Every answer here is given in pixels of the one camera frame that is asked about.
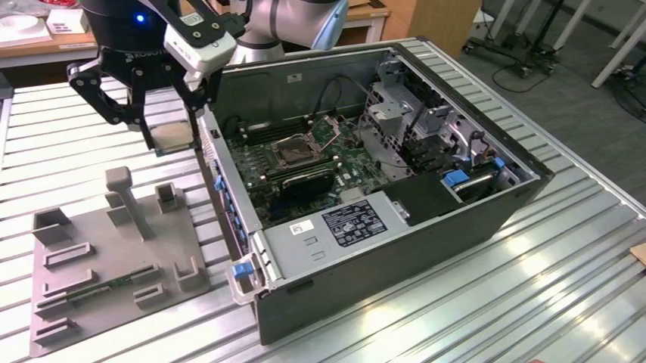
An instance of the floor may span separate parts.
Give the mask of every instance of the floor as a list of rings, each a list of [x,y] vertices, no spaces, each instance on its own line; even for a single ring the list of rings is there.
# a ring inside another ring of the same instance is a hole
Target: floor
[[[503,0],[485,0],[484,8],[496,14]],[[515,2],[507,21],[515,21],[524,1]],[[549,4],[543,2],[528,27],[528,37],[540,26]],[[545,37],[552,44],[569,15],[560,11]],[[614,36],[581,22],[564,44],[559,55],[561,65],[552,76],[529,92],[511,93],[491,81],[491,74],[505,64],[508,58],[484,49],[459,57],[459,63],[487,85],[528,115],[556,139],[602,172],[603,175],[646,204],[646,123],[636,120],[615,103],[608,86],[589,87],[596,73],[614,55],[607,47]],[[643,51],[635,49],[627,62],[635,63]],[[536,73],[527,79],[503,71],[496,79],[507,88],[527,88],[544,75]],[[638,90],[646,100],[646,90]]]

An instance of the cart wheel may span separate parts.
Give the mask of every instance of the cart wheel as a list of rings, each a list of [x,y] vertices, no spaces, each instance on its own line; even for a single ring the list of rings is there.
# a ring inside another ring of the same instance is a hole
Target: cart wheel
[[[467,43],[461,50],[464,51],[464,54],[471,54],[473,53],[473,49],[475,49],[473,43]]]

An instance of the green circuit board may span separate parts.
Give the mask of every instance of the green circuit board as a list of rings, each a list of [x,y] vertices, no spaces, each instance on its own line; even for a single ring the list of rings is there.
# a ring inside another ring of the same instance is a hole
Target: green circuit board
[[[341,203],[339,194],[352,188],[360,188],[368,194],[375,188],[388,183],[387,177],[375,160],[352,133],[353,124],[339,122],[340,135],[320,152],[315,166],[295,167],[293,171],[280,164],[271,143],[246,146],[238,139],[228,140],[229,152],[246,186],[250,202],[262,222],[264,228],[279,225],[292,219],[315,213]],[[321,147],[333,138],[335,132],[325,122],[315,123],[312,138]],[[333,169],[335,180],[329,192],[307,203],[276,203],[273,195],[279,192],[279,182],[295,175],[303,175],[323,169]]]

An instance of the blue tab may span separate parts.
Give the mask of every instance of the blue tab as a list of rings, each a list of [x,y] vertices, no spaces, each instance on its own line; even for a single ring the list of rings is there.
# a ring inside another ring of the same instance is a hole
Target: blue tab
[[[504,167],[504,160],[501,160],[499,157],[493,159],[493,165],[497,169],[501,169]]]
[[[220,191],[224,189],[224,179],[221,178],[221,175],[214,177],[214,190]]]
[[[242,278],[253,274],[253,265],[250,262],[242,262],[233,265],[233,277],[236,279]]]
[[[468,180],[468,175],[464,170],[455,170],[444,175],[444,183],[452,188],[455,185],[465,182]]]

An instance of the slotted metal tabletop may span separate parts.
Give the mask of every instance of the slotted metal tabletop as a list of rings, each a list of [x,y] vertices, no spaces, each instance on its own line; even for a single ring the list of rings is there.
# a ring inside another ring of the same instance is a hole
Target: slotted metal tabletop
[[[646,359],[646,274],[627,251],[646,239],[643,207],[428,42],[400,42],[556,173],[495,236],[260,346],[250,308],[229,296],[192,152],[154,157],[141,135],[108,125],[65,84],[18,89],[0,121],[0,362],[29,360],[32,213],[106,206],[102,172],[124,165],[134,196],[168,181],[185,190],[213,290],[38,361]],[[117,82],[104,88],[125,97]],[[173,92],[148,97],[146,118],[182,118]]]

